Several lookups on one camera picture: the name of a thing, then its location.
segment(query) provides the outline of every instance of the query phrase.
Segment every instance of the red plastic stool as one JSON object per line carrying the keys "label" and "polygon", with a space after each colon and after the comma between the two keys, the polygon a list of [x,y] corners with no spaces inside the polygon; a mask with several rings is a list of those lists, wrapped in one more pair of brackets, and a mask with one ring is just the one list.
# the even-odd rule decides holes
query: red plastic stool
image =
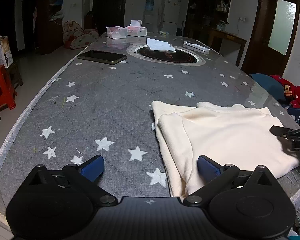
{"label": "red plastic stool", "polygon": [[10,77],[6,72],[4,65],[0,65],[0,106],[7,104],[10,109],[15,108],[15,95],[17,95],[17,92],[11,84]]}

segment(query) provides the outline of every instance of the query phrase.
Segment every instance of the black phone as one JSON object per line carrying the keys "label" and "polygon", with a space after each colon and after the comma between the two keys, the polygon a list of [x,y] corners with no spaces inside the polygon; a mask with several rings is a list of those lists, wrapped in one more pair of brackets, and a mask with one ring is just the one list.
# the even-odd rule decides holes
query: black phone
{"label": "black phone", "polygon": [[115,65],[120,61],[127,59],[126,55],[117,54],[112,52],[100,51],[100,50],[89,50],[78,55],[78,59],[85,59],[110,65]]}

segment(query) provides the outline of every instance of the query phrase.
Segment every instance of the white refrigerator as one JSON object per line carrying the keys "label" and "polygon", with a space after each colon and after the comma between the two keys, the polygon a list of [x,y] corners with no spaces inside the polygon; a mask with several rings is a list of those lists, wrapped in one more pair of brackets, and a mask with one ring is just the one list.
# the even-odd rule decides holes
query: white refrigerator
{"label": "white refrigerator", "polygon": [[160,31],[177,34],[180,5],[180,0],[162,0]]}

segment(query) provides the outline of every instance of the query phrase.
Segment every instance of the beige fabric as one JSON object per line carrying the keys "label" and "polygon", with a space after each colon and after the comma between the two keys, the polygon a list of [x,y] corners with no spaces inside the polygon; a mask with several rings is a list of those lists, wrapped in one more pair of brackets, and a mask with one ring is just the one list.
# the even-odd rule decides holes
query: beige fabric
{"label": "beige fabric", "polygon": [[196,108],[153,101],[152,109],[172,196],[186,197],[204,186],[197,171],[200,155],[241,170],[266,165],[276,178],[299,165],[296,154],[283,149],[269,132],[273,125],[282,124],[268,108],[221,107],[208,102]]}

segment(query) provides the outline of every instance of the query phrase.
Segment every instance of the floor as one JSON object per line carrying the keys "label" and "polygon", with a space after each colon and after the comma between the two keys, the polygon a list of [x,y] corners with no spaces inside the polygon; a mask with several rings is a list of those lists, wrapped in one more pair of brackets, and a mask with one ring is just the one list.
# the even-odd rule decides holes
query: floor
{"label": "floor", "polygon": [[[0,147],[18,117],[35,95],[60,68],[80,51],[80,49],[69,50],[60,47],[51,54],[29,53],[16,60],[22,76],[23,86],[16,88],[18,93],[15,98],[16,107],[12,110],[7,108],[0,112]],[[10,232],[0,227],[0,240],[9,240],[12,237],[13,235]]]}

